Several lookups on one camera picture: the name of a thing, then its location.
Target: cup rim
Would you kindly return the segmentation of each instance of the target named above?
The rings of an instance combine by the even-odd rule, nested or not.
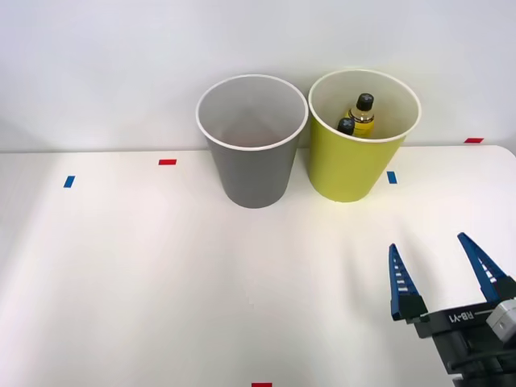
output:
[[[274,81],[279,81],[281,83],[284,83],[285,85],[290,87],[292,90],[294,90],[298,94],[298,96],[301,98],[301,100],[303,102],[303,106],[305,108],[305,117],[303,118],[302,123],[299,126],[299,128],[292,135],[288,136],[287,138],[283,139],[282,141],[279,141],[277,143],[270,144],[270,145],[264,145],[262,147],[239,147],[239,146],[236,146],[236,145],[231,145],[231,144],[224,143],[223,141],[221,141],[219,139],[216,139],[215,137],[213,137],[210,133],[208,133],[206,131],[206,129],[202,126],[201,120],[199,118],[199,110],[200,110],[201,104],[204,101],[204,99],[206,98],[206,96],[211,92],[211,90],[219,87],[220,85],[222,85],[224,83],[227,83],[229,81],[234,81],[235,79],[238,79],[238,78],[245,78],[245,77],[257,77],[257,78],[273,79]],[[225,147],[225,148],[234,149],[236,151],[256,152],[256,151],[265,151],[265,150],[268,150],[268,149],[277,148],[277,147],[279,147],[279,146],[281,146],[283,144],[288,143],[290,140],[294,139],[299,133],[301,133],[301,131],[305,127],[306,121],[308,120],[309,111],[310,110],[309,110],[309,107],[308,107],[308,103],[306,102],[305,96],[303,95],[303,93],[301,91],[299,91],[299,89],[296,86],[292,85],[290,82],[287,82],[287,81],[285,81],[285,80],[283,80],[281,78],[278,78],[278,77],[273,77],[271,75],[244,74],[244,75],[236,75],[234,77],[229,77],[229,78],[224,79],[224,80],[222,80],[220,82],[217,82],[214,85],[212,85],[207,91],[205,91],[204,94],[199,99],[199,102],[197,103],[197,106],[195,107],[195,120],[197,121],[197,125],[201,129],[202,133],[208,139],[213,141],[214,143],[216,143],[216,144],[218,144],[218,145],[220,145],[222,147]]]
[[[416,118],[414,124],[407,131],[404,131],[403,133],[401,133],[399,135],[395,135],[394,137],[389,137],[387,139],[362,139],[360,137],[353,137],[352,135],[345,135],[344,133],[340,133],[339,131],[337,131],[336,129],[334,129],[333,127],[331,127],[327,123],[325,123],[317,115],[317,112],[315,111],[314,106],[312,105],[312,94],[314,93],[314,89],[318,86],[318,84],[320,82],[322,82],[323,80],[325,80],[328,77],[332,77],[335,74],[339,74],[339,73],[349,73],[349,72],[374,73],[374,74],[377,74],[377,75],[381,75],[383,77],[387,77],[387,78],[391,79],[392,81],[395,81],[396,83],[401,85],[403,88],[405,88],[406,91],[408,91],[409,94],[412,95],[412,97],[416,101],[416,105],[418,106],[418,117]],[[320,77],[312,85],[312,87],[310,87],[310,92],[308,93],[308,105],[310,107],[310,113],[314,116],[315,119],[317,119],[317,122],[320,123],[321,125],[323,125],[327,130],[335,133],[336,135],[339,135],[340,137],[344,137],[345,139],[352,139],[354,141],[358,141],[358,142],[361,142],[361,143],[376,143],[376,144],[378,144],[378,143],[389,143],[391,141],[395,141],[397,139],[405,137],[409,133],[411,133],[412,130],[419,124],[419,121],[421,120],[421,114],[422,114],[421,102],[419,101],[419,98],[418,98],[417,94],[406,83],[400,81],[399,79],[393,77],[392,75],[389,75],[389,74],[386,74],[386,73],[382,73],[382,72],[376,71],[376,70],[371,70],[371,69],[344,69],[344,70],[337,70],[337,71],[334,71],[332,73],[328,73],[328,74],[324,75],[323,77]]]

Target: table surface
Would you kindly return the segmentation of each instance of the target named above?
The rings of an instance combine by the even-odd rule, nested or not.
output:
[[[456,235],[516,275],[516,159],[402,148],[387,170],[331,202],[300,151],[248,210],[209,152],[0,155],[0,385],[452,386],[390,318],[388,247],[430,311],[484,301]]]

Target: oil bottle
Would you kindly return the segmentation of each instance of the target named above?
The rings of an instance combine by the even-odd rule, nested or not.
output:
[[[356,105],[347,111],[344,117],[355,120],[355,130],[353,135],[368,139],[374,129],[374,113],[372,111],[372,103],[374,97],[369,93],[362,93]]]

